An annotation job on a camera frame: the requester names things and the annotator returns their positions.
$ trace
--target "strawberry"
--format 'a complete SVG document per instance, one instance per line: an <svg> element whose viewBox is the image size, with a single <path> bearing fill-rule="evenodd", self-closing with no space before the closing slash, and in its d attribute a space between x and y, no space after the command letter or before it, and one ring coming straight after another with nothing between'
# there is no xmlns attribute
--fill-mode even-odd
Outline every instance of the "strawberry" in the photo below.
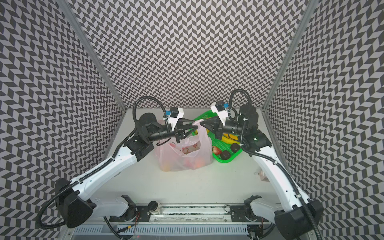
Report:
<svg viewBox="0 0 384 240"><path fill-rule="evenodd" d="M216 147L216 146L213 146L212 147L212 152L215 154L215 155L219 155L221 153L221 150Z"/></svg>

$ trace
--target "green basket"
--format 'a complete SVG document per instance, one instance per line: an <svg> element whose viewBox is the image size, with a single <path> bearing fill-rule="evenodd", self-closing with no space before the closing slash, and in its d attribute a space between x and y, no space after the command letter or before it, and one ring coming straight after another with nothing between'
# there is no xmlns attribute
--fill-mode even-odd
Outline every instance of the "green basket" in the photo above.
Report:
<svg viewBox="0 0 384 240"><path fill-rule="evenodd" d="M207 119L207 118L211 118L211 117L214 117L214 116L217 116L216 113L213 113L212 110L209 110L209 111L206 111L205 113L203 113L202 115L198 116L197 118L195 118L194 120L199 120L199 119ZM218 147L221 151L229 151L231 153L231 158L228 159L228 160L222 160L220 159L219 156L215 155L214 153L212 153L213 157L218 160L219 162L222 162L222 163L227 163L227 162L230 162L232 161L235 157L237 157L237 155L239 155L243 150L240 149L239 151L237 152L232 152L231 150L231 145L228 144L228 143L225 143L221 140L218 140L215 138L215 135L212 133L212 132L209 132L208 133L208 136L212 139L212 146L216 146Z"/></svg>

